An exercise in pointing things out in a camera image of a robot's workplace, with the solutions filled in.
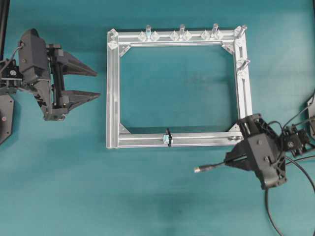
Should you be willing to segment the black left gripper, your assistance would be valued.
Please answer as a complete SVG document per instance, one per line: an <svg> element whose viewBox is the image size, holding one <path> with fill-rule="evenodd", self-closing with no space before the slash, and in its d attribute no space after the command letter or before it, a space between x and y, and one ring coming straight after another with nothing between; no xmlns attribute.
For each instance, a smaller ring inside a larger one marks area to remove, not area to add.
<svg viewBox="0 0 315 236"><path fill-rule="evenodd" d="M97 72L82 63L59 44L46 45L48 77L35 84L45 121L62 121L70 110L100 97L100 93L65 90L64 75L97 76Z"/></svg>

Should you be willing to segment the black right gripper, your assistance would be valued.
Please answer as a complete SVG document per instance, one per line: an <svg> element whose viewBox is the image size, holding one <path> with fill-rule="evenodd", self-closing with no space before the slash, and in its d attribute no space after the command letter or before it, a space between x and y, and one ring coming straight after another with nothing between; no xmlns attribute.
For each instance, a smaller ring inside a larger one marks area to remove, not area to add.
<svg viewBox="0 0 315 236"><path fill-rule="evenodd" d="M243 140L226 154L225 164L253 171L263 190L286 183L285 157L279 135L261 114L246 116L238 120L237 125Z"/></svg>

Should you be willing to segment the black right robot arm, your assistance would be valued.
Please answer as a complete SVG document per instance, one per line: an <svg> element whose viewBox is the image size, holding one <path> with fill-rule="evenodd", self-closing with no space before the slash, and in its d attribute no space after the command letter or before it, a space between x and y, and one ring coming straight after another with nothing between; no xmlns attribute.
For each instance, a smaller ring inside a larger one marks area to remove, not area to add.
<svg viewBox="0 0 315 236"><path fill-rule="evenodd" d="M225 156L227 166L253 171L263 190L284 184L285 153L296 157L313 150L315 146L305 129L296 125L281 127L277 134L261 114L254 114L237 121L243 140Z"/></svg>

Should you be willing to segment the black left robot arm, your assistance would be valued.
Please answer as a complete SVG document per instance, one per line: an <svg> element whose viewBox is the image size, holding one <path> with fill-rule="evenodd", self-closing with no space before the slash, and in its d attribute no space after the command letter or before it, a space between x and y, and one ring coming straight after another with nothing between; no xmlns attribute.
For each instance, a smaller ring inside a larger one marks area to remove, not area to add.
<svg viewBox="0 0 315 236"><path fill-rule="evenodd" d="M63 121L74 108L100 96L97 92L66 90L65 75L97 76L59 44L46 44L36 29L24 32L11 58L4 58L10 2L0 2L0 141L11 134L15 101L26 91L34 96L45 121Z"/></svg>

